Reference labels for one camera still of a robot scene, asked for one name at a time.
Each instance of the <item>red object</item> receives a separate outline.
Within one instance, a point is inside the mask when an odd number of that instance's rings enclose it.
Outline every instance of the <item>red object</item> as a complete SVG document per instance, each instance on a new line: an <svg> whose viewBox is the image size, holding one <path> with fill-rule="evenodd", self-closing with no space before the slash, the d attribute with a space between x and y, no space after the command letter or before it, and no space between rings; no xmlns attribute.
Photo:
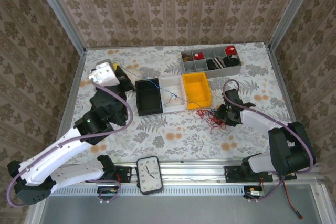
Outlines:
<svg viewBox="0 0 336 224"><path fill-rule="evenodd" d="M292 202L290 201L289 199L289 194L288 194L288 191L287 191L287 186L285 184L285 181L282 182L283 186L284 186L284 189L285 189L285 193L286 193L286 197L287 197L287 201L288 201L288 204L290 205L290 207L293 209L293 211L296 213L296 215L298 216L298 218L300 220L303 219L303 216L299 213L299 211L293 206Z"/></svg>
<svg viewBox="0 0 336 224"><path fill-rule="evenodd" d="M203 60L204 59L204 56L203 54L200 52L198 54L194 54L194 59L195 60Z"/></svg>
<svg viewBox="0 0 336 224"><path fill-rule="evenodd" d="M118 178L118 182L121 183L121 178L120 178L120 174L119 173L116 174L116 177Z"/></svg>
<svg viewBox="0 0 336 224"><path fill-rule="evenodd" d="M226 129L225 123L221 119L216 118L210 110L203 110L202 108L199 108L196 114L199 115L200 118L203 118L206 114L208 115L208 119L206 120L206 122L210 127L210 133L212 133L212 130L214 128L221 128L223 130Z"/></svg>
<svg viewBox="0 0 336 224"><path fill-rule="evenodd" d="M237 50L235 46L228 46L225 48L225 53L226 55L237 55Z"/></svg>

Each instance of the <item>table surface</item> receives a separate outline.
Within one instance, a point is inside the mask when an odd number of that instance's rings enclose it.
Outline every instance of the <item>table surface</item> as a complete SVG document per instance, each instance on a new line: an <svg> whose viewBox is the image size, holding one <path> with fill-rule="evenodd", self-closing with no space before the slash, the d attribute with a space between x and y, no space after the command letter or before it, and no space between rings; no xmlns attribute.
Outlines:
<svg viewBox="0 0 336 224"><path fill-rule="evenodd" d="M240 84L239 95L244 102L252 102L257 109L289 122L287 107L265 45L234 45L242 61L242 68L235 76L208 79L212 92L212 108L224 102L221 95L223 84L233 78ZM89 99L94 96L95 89L88 80L88 75L97 62L110 59L124 68L140 70L147 78L168 77L182 74L181 51L209 47L214 46L88 50L72 124L91 108ZM228 88L234 87L233 82L228 85ZM210 131L206 119L201 119L196 110L139 117L135 92L132 91L127 92L127 103L134 113L131 126L78 154L68 164L84 163L101 154L109 155L115 163L119 163L135 162L139 158L152 155L156 155L160 160L246 157L269 149L266 137L244 125Z"/></svg>

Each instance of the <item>clock hands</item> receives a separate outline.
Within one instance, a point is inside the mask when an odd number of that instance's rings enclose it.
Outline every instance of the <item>clock hands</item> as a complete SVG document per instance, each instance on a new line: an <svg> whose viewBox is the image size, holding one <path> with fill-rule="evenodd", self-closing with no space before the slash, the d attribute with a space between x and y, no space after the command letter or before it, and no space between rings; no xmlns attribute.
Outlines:
<svg viewBox="0 0 336 224"><path fill-rule="evenodd" d="M148 170L148 167L146 166L146 169L147 169L147 173L149 174L149 176L151 176L152 178L154 178L154 176L152 175L152 173L149 173L149 170Z"/></svg>

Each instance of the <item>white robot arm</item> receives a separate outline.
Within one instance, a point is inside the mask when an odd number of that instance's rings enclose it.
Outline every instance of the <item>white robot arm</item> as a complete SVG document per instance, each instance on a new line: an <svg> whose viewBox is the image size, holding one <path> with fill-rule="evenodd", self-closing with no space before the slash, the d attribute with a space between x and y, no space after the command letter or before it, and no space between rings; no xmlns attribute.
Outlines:
<svg viewBox="0 0 336 224"><path fill-rule="evenodd" d="M12 161L8 164L13 180L8 188L7 199L12 206L19 206L10 199L12 186L17 197L31 205L42 201L59 188L86 180L112 178L116 167L106 155L85 164L62 166L106 136L123 130L133 120L132 111L129 111L130 120L126 124L127 110L130 109L125 102L125 92L134 89L134 86L119 66L100 62L89 78L99 88L90 99L91 110L41 153L23 162ZM113 130L111 122L123 128Z"/></svg>
<svg viewBox="0 0 336 224"><path fill-rule="evenodd" d="M237 83L237 89L225 91L230 81ZM276 172L281 176L300 171L309 172L316 163L311 144L303 125L299 122L285 123L251 107L252 103L245 103L238 95L239 83L228 80L223 86L222 104L215 116L222 119L226 125L236 126L244 124L268 137L270 152L253 155L243 159L241 165L246 176L258 176L261 172ZM295 143L289 147L288 142Z"/></svg>

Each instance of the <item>yellow plastic bin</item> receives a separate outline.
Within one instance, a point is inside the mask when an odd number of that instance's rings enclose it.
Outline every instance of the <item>yellow plastic bin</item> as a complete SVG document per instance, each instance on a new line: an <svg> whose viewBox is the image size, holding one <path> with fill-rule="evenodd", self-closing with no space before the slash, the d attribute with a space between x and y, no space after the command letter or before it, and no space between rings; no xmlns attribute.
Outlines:
<svg viewBox="0 0 336 224"><path fill-rule="evenodd" d="M182 79L189 110L211 106L211 91L204 72L186 73Z"/></svg>

